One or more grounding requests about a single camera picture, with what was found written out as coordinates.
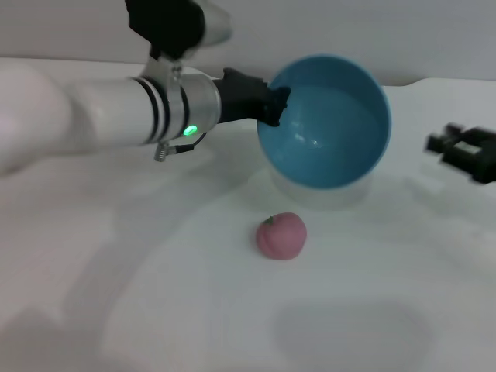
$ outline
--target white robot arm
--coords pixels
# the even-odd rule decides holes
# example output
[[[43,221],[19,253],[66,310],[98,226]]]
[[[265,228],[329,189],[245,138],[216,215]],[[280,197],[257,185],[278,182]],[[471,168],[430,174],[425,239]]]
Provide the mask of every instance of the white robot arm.
[[[225,69],[223,79],[183,75],[181,59],[231,35],[229,15],[206,0],[126,0],[129,25],[150,41],[139,77],[60,87],[25,66],[0,71],[0,173],[41,157],[157,144],[155,159],[184,133],[253,118],[277,126],[289,88]]]

